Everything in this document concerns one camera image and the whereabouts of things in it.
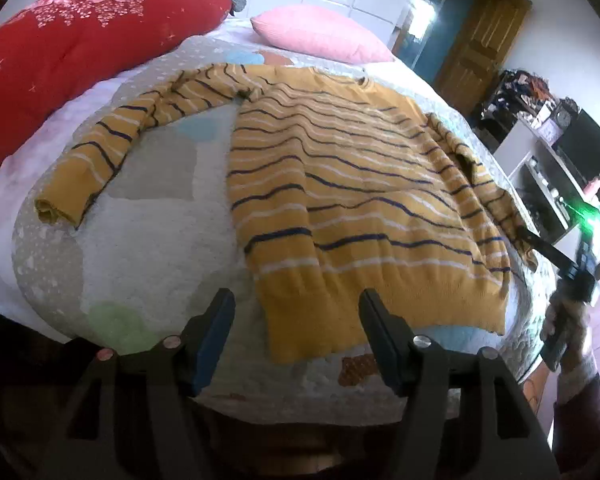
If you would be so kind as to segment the gloved right hand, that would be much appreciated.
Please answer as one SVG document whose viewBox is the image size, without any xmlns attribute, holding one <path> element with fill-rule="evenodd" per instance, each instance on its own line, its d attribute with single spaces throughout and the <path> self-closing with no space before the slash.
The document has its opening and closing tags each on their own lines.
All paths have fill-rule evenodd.
<svg viewBox="0 0 600 480">
<path fill-rule="evenodd" d="M 566 350 L 559 364 L 557 403 L 566 404 L 581 393 L 594 378 L 599 378 L 593 351 L 590 302 L 569 299 L 564 292 L 554 292 L 545 312 L 541 339 L 557 334 L 557 319 L 567 317 Z"/>
</svg>

